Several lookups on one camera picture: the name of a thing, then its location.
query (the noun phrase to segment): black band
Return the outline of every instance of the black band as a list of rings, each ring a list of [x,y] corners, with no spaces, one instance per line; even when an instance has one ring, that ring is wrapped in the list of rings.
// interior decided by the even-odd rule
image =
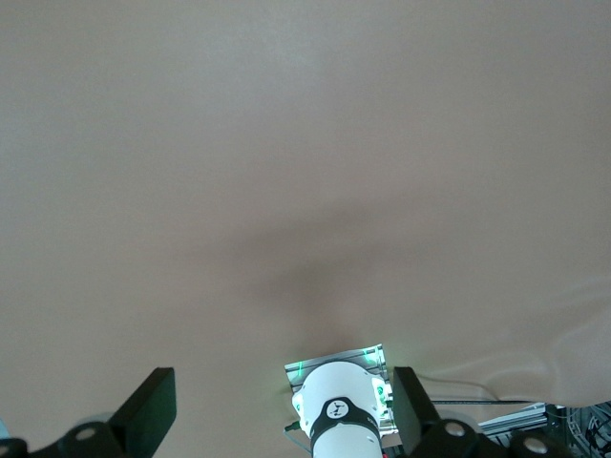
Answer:
[[[327,415],[329,406],[331,406],[331,404],[333,403],[335,403],[335,406],[348,406],[348,413],[343,414],[340,418],[332,418],[332,416]],[[325,434],[325,432],[329,431],[333,427],[337,427],[340,424],[358,425],[359,427],[367,428],[373,433],[375,437],[377,437],[380,447],[382,446],[382,442],[380,440],[380,431],[378,430],[378,424],[375,419],[367,412],[365,412],[362,408],[355,406],[349,398],[335,398],[325,402],[320,415],[312,425],[312,428],[310,430],[310,442],[312,450],[314,449],[316,441],[323,434]]]

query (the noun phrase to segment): white surface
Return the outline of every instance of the white surface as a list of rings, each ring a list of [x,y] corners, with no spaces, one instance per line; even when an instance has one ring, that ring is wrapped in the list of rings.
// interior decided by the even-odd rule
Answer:
[[[284,364],[378,342],[505,399],[611,398],[610,11],[0,3],[13,436],[173,365],[159,458],[298,454]]]
[[[313,452],[314,458],[379,458],[380,443],[365,427],[338,425],[316,441]]]

